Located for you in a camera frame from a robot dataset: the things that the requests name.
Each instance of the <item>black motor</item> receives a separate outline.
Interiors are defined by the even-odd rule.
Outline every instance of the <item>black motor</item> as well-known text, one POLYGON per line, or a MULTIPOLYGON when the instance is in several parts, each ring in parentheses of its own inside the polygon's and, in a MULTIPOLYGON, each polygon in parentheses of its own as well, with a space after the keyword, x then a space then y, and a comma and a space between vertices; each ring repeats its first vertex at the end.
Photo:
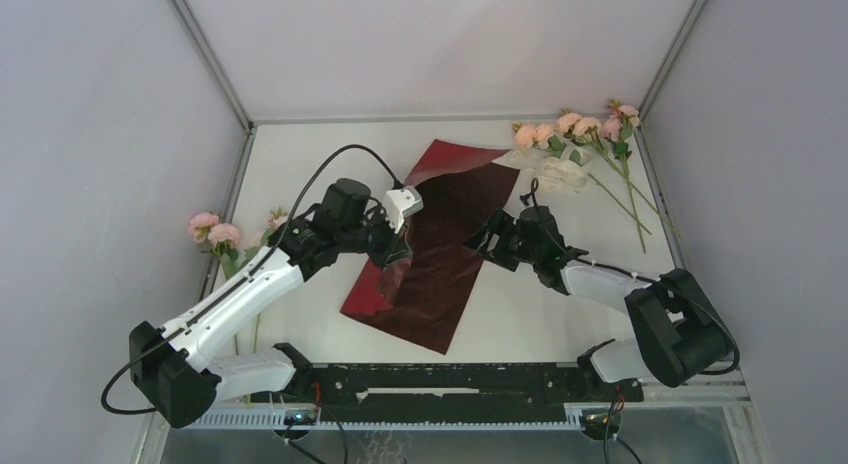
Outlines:
POLYGON ((547 206, 527 208, 518 219, 499 209, 464 245, 487 261, 513 272, 520 263, 528 263, 544 286, 566 295, 562 269, 569 261, 588 254, 565 245, 547 206))

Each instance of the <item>white table surface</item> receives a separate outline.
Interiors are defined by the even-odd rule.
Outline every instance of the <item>white table surface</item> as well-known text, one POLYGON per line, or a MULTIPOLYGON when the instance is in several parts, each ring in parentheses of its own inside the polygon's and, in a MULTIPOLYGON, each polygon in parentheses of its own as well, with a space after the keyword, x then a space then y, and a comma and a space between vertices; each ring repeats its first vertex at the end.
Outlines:
MULTIPOLYGON (((267 226, 268 211, 288 209, 306 180, 335 149, 365 144, 377 151, 403 179, 434 139, 488 148, 511 148, 510 121, 424 121, 263 125, 258 128, 233 222, 245 239, 267 226)), ((638 149, 631 144, 632 179, 650 196, 638 149)), ((606 163, 593 173, 622 202, 626 187, 606 163)), ((316 181, 304 200, 321 200, 327 186, 340 177, 360 180, 379 198, 390 179, 370 156, 348 151, 316 181)), ((529 189, 531 173, 518 179, 508 212, 521 209, 517 195, 529 189)), ((598 262, 644 271, 673 266, 657 216, 637 196, 639 215, 653 232, 647 254, 639 246, 633 221, 597 187, 579 196, 543 194, 568 244, 591 252, 598 262)), ((447 355, 430 351, 339 313, 365 256, 341 256, 299 289, 262 313, 258 348, 291 342, 313 362, 542 362, 573 361, 586 349, 609 338, 633 335, 629 319, 588 299, 563 296, 542 286, 528 265, 511 273, 484 263, 447 355)), ((239 333, 242 353, 253 342, 253 325, 239 333)), ((231 354, 225 349, 222 354, 231 354)))

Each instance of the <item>flower stem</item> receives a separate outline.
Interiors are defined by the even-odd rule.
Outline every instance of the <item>flower stem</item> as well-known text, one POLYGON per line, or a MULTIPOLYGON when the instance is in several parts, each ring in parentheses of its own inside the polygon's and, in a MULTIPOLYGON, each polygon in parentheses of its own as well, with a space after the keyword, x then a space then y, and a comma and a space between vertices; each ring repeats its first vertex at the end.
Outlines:
POLYGON ((601 189, 603 189, 603 190, 607 191, 607 194, 609 194, 609 196, 612 198, 612 200, 613 200, 613 201, 615 201, 615 203, 616 203, 616 204, 618 204, 618 207, 620 207, 621 209, 623 209, 623 210, 624 210, 624 212, 626 212, 626 213, 627 213, 627 215, 628 215, 628 216, 630 216, 630 218, 631 218, 631 219, 633 219, 634 221, 636 221, 636 224, 637 224, 638 228, 640 228, 640 229, 644 229, 644 230, 645 230, 645 232, 647 232, 649 236, 653 236, 653 234, 651 233, 651 231, 649 231, 649 230, 648 230, 648 228, 647 228, 647 227, 645 227, 645 225, 644 225, 644 224, 642 224, 642 222, 639 220, 639 217, 634 216, 634 215, 633 215, 633 213, 632 213, 632 212, 630 212, 630 210, 629 210, 629 209, 627 209, 627 207, 625 207, 625 206, 624 206, 624 204, 622 204, 622 203, 621 203, 621 201, 619 201, 619 200, 618 200, 618 198, 617 198, 617 197, 615 197, 615 195, 612 193, 612 191, 610 191, 610 190, 609 190, 609 188, 608 188, 607 186, 603 185, 603 183, 601 183, 601 181, 599 181, 599 180, 598 180, 598 178, 597 178, 597 177, 595 177, 595 175, 594 175, 594 174, 589 174, 589 177, 590 177, 590 178, 592 178, 592 180, 593 180, 593 181, 595 181, 595 184, 599 185, 599 186, 601 187, 601 189))
MULTIPOLYGON (((630 182, 630 167, 627 165, 627 156, 624 156, 621 159, 621 167, 624 169, 625 179, 630 182)), ((636 212, 636 201, 633 200, 633 186, 627 187, 627 195, 630 196, 630 205, 633 207, 633 215, 636 218, 639 218, 639 214, 636 212)), ((645 236, 642 235, 642 228, 636 226, 636 232, 639 233, 639 243, 642 244, 642 253, 647 254, 648 249, 645 247, 645 236)))
POLYGON ((619 176, 621 176, 622 178, 624 178, 624 180, 627 182, 627 187, 629 187, 630 189, 633 189, 634 191, 636 191, 636 194, 639 194, 639 197, 641 197, 641 198, 642 198, 642 200, 644 200, 644 201, 645 201, 645 203, 648 205, 648 207, 650 207, 650 208, 651 208, 651 210, 652 210, 652 211, 654 211, 654 213, 656 213, 657 217, 659 217, 659 218, 660 218, 660 220, 662 220, 662 221, 663 221, 663 222, 664 222, 664 223, 668 226, 668 228, 669 228, 669 229, 671 229, 671 232, 673 232, 675 236, 680 237, 680 234, 677 232, 677 228, 675 228, 675 227, 674 227, 674 224, 672 224, 672 223, 671 223, 671 221, 669 221, 669 220, 668 220, 668 219, 667 219, 667 218, 666 218, 666 217, 665 217, 665 216, 664 216, 664 215, 663 215, 663 214, 662 214, 662 213, 661 213, 661 212, 657 209, 657 206, 655 206, 655 205, 654 205, 654 203, 653 203, 653 202, 651 202, 651 200, 650 200, 650 199, 648 199, 648 198, 645 196, 645 194, 643 194, 643 193, 642 193, 642 191, 640 191, 640 190, 639 190, 639 188, 638 188, 638 187, 636 187, 636 184, 633 184, 633 181, 631 181, 631 180, 630 180, 630 176, 625 175, 625 174, 621 171, 621 169, 619 169, 619 168, 618 168, 618 166, 616 166, 616 165, 615 165, 615 163, 612 161, 612 159, 610 159, 610 158, 609 158, 609 156, 607 156, 607 155, 606 155, 606 153, 604 153, 604 152, 599 152, 598 154, 600 154, 600 156, 604 159, 604 161, 606 161, 606 162, 607 162, 607 164, 609 164, 609 166, 610 166, 611 168, 613 168, 613 170, 615 170, 615 172, 617 172, 619 176))
POLYGON ((253 326, 253 353, 256 354, 256 343, 259 340, 259 323, 262 322, 262 313, 256 315, 256 324, 253 326))

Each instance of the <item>metal frame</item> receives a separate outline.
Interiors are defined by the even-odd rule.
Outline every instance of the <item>metal frame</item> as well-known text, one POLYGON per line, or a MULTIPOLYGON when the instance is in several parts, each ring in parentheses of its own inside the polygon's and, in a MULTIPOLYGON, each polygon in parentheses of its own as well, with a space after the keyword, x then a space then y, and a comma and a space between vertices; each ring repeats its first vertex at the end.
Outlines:
MULTIPOLYGON (((223 203, 223 217, 225 220, 232 218, 238 201, 238 195, 241 190, 241 184, 247 169, 247 164, 250 159, 250 153, 253 148, 253 142, 256 137, 257 124, 292 124, 292 123, 327 123, 327 122, 371 122, 371 121, 423 121, 423 120, 464 120, 464 119, 502 119, 503 116, 450 116, 450 117, 394 117, 384 119, 313 119, 313 120, 263 120, 254 123, 249 118, 244 109, 238 95, 233 88, 226 72, 218 60, 214 50, 212 49, 205 33, 197 21, 191 6, 186 0, 168 0, 174 8, 180 22, 184 26, 192 45, 198 51, 200 59, 203 61, 210 76, 214 80, 216 86, 220 89, 224 99, 233 111, 239 124, 245 130, 246 137, 239 153, 238 160, 233 172, 233 177, 228 188, 226 199, 223 203)), ((678 57, 693 29, 695 28, 703 10, 709 0, 694 0, 690 6, 687 15, 680 28, 677 31, 669 49, 654 76, 651 85, 643 99, 640 109, 643 119, 647 118, 653 107, 657 95, 661 91, 663 84, 668 79, 671 69, 674 67, 678 57)), ((531 118, 549 118, 551 116, 544 115, 527 115, 521 116, 525 119, 531 118)), ((645 166, 645 172, 651 186, 651 191, 654 196, 657 208, 666 215, 671 222, 674 222, 674 216, 671 214, 665 194, 663 192, 662 182, 657 175, 656 168, 653 163, 653 156, 650 148, 646 143, 645 136, 642 132, 636 131, 635 139, 637 146, 642 156, 645 166)), ((671 229, 663 224, 663 229, 669 242, 670 251, 675 265, 685 267, 685 256, 680 241, 671 229)), ((214 286, 215 277, 217 274, 217 265, 210 259, 206 273, 200 289, 200 297, 206 295, 214 286)), ((639 408, 669 408, 669 407, 721 407, 724 409, 725 419, 728 428, 730 429, 733 445, 737 453, 740 463, 763 463, 770 464, 772 460, 764 450, 767 449, 765 439, 757 425, 757 417, 752 407, 750 397, 748 396, 742 374, 739 371, 726 376, 697 376, 690 380, 686 385, 677 389, 669 389, 662 386, 658 382, 650 379, 642 381, 645 391, 645 401, 641 403, 628 403, 631 407, 639 408)), ((584 411, 596 410, 605 408, 609 403, 579 403, 564 405, 565 415, 567 420, 561 423, 546 423, 536 425, 518 425, 518 429, 524 430, 541 430, 542 428, 557 428, 571 429, 574 424, 579 422, 579 416, 584 411)), ((204 416, 195 425, 197 428, 217 428, 217 429, 246 429, 251 426, 259 426, 263 429, 268 428, 273 422, 266 422, 268 416, 274 418, 273 414, 269 414, 267 408, 260 408, 258 405, 248 406, 244 403, 228 403, 216 406, 207 416, 204 416)), ((132 455, 132 462, 139 464, 158 464, 161 460, 164 451, 165 442, 167 439, 170 427, 161 415, 153 414, 145 418, 143 432, 137 442, 135 452, 132 455)), ((330 426, 330 424, 319 424, 320 426, 330 426)), ((346 427, 350 429, 367 429, 373 430, 373 425, 357 425, 349 423, 346 427)), ((439 426, 426 426, 428 430, 439 428, 439 426)), ((480 430, 496 429, 505 430, 513 426, 476 426, 480 430)), ((444 430, 463 429, 468 430, 466 426, 446 425, 444 430)))
MULTIPOLYGON (((433 121, 497 121, 509 119, 512 121, 547 121, 556 120, 562 114, 509 114, 483 116, 390 116, 390 117, 342 117, 342 118, 313 118, 313 119, 260 119, 254 122, 256 126, 281 124, 359 124, 367 122, 433 122, 433 121)), ((606 114, 594 117, 603 118, 606 114)))
POLYGON ((236 94, 233 83, 227 76, 226 71, 224 71, 224 66, 221 65, 221 61, 212 49, 212 45, 209 44, 206 33, 200 27, 200 23, 197 21, 197 17, 194 15, 194 11, 192 11, 188 1, 168 0, 168 3, 171 4, 171 7, 177 14, 177 18, 188 34, 192 46, 194 46, 200 60, 203 61, 203 65, 206 66, 209 75, 221 91, 224 100, 227 101, 227 105, 230 106, 245 134, 249 133, 253 127, 250 116, 247 115, 247 111, 244 109, 238 94, 236 94))
POLYGON ((651 85, 648 86, 648 92, 645 93, 645 98, 639 104, 642 120, 648 118, 651 108, 654 106, 654 102, 662 90, 663 84, 668 79, 668 75, 677 62, 677 58, 683 52, 683 48, 686 46, 686 42, 689 41, 692 31, 694 31, 695 26, 698 24, 698 20, 704 13, 704 8, 706 8, 708 2, 709 0, 693 0, 692 5, 689 6, 686 17, 683 18, 683 22, 680 24, 680 28, 677 30, 674 39, 672 39, 671 45, 668 51, 666 51, 659 69, 657 69, 657 73, 651 81, 651 85))

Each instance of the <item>red wire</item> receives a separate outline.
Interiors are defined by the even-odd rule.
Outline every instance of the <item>red wire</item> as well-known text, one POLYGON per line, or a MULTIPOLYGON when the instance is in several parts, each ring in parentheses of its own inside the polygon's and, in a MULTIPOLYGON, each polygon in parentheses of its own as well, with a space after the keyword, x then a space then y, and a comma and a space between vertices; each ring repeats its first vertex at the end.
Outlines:
POLYGON ((615 412, 618 413, 624 410, 624 403, 627 401, 624 399, 624 393, 621 392, 618 386, 615 387, 615 390, 618 391, 618 402, 615 406, 615 412))
POLYGON ((321 409, 321 383, 316 382, 312 387, 315 388, 315 407, 321 409))

